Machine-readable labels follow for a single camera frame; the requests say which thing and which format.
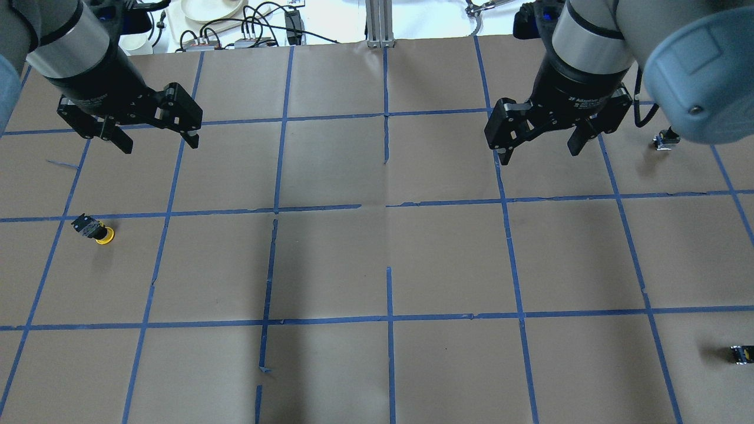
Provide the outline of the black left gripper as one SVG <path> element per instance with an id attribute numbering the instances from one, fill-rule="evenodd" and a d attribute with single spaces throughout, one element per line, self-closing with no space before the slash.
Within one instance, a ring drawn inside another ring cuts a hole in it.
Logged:
<path id="1" fill-rule="evenodd" d="M 121 125 L 149 124 L 199 147 L 204 111 L 196 100 L 175 81 L 161 91 L 149 88 L 119 48 L 109 48 L 80 74 L 57 78 L 57 88 L 62 93 L 57 113 L 81 137 L 105 137 L 130 155 L 134 142 Z"/>

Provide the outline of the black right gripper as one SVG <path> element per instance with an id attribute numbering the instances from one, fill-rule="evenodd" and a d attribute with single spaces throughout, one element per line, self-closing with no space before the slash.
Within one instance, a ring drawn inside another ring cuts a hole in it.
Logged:
<path id="1" fill-rule="evenodd" d="M 625 69 L 592 74 L 571 67 L 554 53 L 545 54 L 528 100 L 496 102 L 484 128 L 488 147 L 498 150 L 499 163 L 506 166 L 519 145 L 572 128 L 568 150 L 578 156 L 590 140 L 620 128 L 632 102 L 624 84 L 626 74 Z"/>

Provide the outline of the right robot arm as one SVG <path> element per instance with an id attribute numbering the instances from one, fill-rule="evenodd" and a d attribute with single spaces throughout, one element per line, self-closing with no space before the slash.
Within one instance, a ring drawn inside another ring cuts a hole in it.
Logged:
<path id="1" fill-rule="evenodd" d="M 514 18 L 517 39 L 539 39 L 545 54 L 530 97 L 501 98 L 484 134 L 501 164 L 515 148 L 550 131 L 573 129 L 577 156 L 616 131 L 646 89 L 678 138 L 716 145 L 752 136 L 751 1 L 534 1 Z"/>

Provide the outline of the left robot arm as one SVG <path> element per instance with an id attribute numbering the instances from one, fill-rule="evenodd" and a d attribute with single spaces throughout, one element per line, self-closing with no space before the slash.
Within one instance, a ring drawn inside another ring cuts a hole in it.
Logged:
<path id="1" fill-rule="evenodd" d="M 21 96 L 24 65 L 60 91 L 57 114 L 80 137 L 98 137 L 132 152 L 124 124 L 174 131 L 199 146 L 203 111 L 181 84 L 161 91 L 145 83 L 124 51 L 122 35 L 148 32 L 156 1 L 3 1 L 2 128 Z"/>

